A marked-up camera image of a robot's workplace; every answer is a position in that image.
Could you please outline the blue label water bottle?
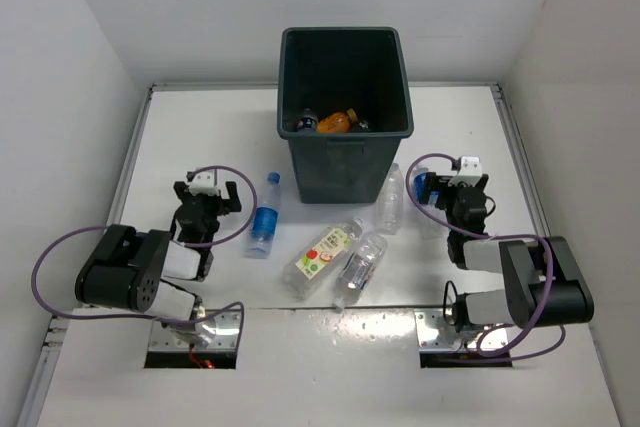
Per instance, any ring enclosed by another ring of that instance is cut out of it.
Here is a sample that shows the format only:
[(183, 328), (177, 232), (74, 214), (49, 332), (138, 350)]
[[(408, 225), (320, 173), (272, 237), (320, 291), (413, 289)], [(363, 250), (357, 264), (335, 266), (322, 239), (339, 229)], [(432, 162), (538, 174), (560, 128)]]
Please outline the blue label water bottle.
[(268, 174), (258, 200), (253, 224), (249, 229), (245, 254), (248, 258), (266, 259), (272, 250), (281, 207), (279, 173)]

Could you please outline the clear ribbed bottle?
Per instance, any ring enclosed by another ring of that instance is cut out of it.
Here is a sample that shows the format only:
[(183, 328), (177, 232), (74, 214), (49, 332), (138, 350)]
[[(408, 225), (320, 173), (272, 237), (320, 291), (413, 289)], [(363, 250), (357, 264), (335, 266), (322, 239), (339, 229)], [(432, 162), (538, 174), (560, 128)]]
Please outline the clear ribbed bottle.
[(393, 163), (380, 190), (374, 225), (377, 231), (395, 235), (404, 213), (404, 177), (397, 163)]

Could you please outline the apple label clear bottle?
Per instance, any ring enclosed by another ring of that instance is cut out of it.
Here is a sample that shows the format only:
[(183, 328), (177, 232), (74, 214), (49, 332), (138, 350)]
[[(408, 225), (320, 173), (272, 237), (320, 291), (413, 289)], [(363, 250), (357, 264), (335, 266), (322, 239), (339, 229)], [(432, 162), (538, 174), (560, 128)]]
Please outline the apple label clear bottle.
[(338, 266), (364, 231), (364, 222), (355, 217), (333, 223), (286, 264), (282, 273), (284, 285), (300, 300), (308, 298)]

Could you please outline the clear bottle red blue label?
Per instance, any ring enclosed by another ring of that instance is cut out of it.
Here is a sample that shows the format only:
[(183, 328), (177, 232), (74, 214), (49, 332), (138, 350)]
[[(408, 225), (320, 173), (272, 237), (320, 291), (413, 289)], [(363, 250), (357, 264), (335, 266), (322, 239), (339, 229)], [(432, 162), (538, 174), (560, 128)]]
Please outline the clear bottle red blue label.
[(334, 283), (334, 309), (343, 311), (359, 301), (387, 248), (388, 242), (381, 235), (375, 232), (362, 235)]

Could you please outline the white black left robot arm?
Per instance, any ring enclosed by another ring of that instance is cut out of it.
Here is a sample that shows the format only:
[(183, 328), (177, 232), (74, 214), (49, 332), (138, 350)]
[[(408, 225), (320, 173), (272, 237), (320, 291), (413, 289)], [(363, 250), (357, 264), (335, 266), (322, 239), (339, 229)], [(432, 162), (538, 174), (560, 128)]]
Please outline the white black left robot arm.
[(227, 181), (225, 187), (227, 197), (211, 173), (175, 182), (180, 205), (168, 231), (108, 227), (76, 278), (76, 299), (161, 318), (174, 337), (210, 346), (216, 323), (204, 319), (201, 297), (175, 282), (202, 282), (208, 276), (213, 263), (208, 244), (220, 228), (219, 218), (242, 210), (236, 183)]

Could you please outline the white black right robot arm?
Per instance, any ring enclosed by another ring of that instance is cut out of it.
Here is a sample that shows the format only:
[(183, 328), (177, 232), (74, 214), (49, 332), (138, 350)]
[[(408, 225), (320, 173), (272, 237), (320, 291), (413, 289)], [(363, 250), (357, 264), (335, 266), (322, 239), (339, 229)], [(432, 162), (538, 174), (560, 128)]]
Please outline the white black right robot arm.
[(450, 225), (450, 260), (461, 270), (503, 278), (498, 290), (457, 293), (443, 305), (445, 321), (457, 331), (493, 324), (523, 329), (540, 303), (545, 304), (536, 322), (540, 327), (591, 321), (594, 300), (565, 238), (547, 237), (545, 248), (537, 240), (498, 240), (485, 232), (492, 213), (484, 193), (487, 182), (486, 174), (473, 186), (433, 172), (414, 179), (419, 203), (443, 212)]

